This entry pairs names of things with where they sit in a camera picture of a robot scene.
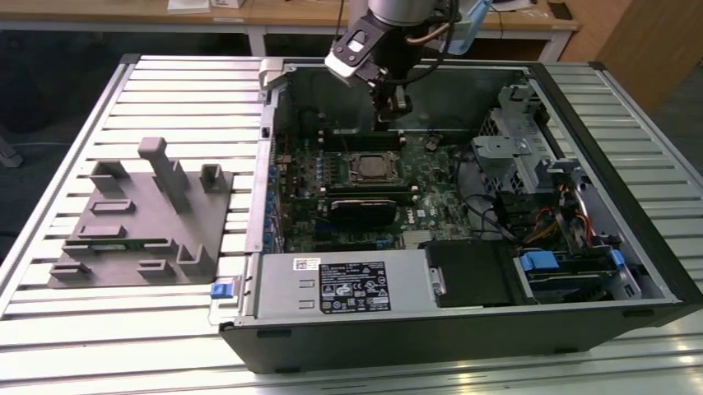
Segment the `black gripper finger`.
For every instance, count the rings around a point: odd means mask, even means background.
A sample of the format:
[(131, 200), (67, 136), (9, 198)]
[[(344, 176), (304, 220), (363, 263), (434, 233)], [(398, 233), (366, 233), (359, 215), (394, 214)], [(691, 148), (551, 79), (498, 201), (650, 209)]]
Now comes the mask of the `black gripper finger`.
[(395, 86), (392, 84), (380, 83), (374, 90), (374, 106), (376, 113), (376, 121), (387, 123), (395, 116), (395, 105), (392, 100), (395, 97)]
[(408, 114), (414, 109), (411, 98), (406, 92), (403, 85), (395, 86), (395, 93), (392, 95), (392, 113)]

